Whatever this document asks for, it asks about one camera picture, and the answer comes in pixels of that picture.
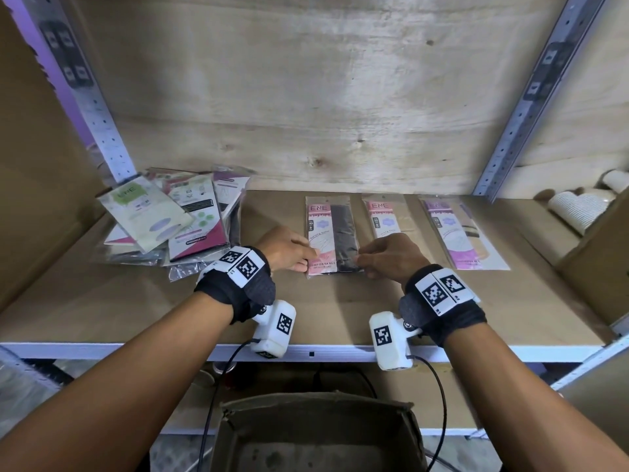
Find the brown cardboard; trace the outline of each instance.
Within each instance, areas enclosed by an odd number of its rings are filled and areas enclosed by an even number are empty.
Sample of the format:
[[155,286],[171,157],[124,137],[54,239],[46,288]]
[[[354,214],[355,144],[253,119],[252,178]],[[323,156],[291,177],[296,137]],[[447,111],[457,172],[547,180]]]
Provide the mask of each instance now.
[[629,313],[629,189],[609,205],[558,269],[608,325]]
[[210,471],[424,471],[412,407],[344,393],[233,401],[223,405]]

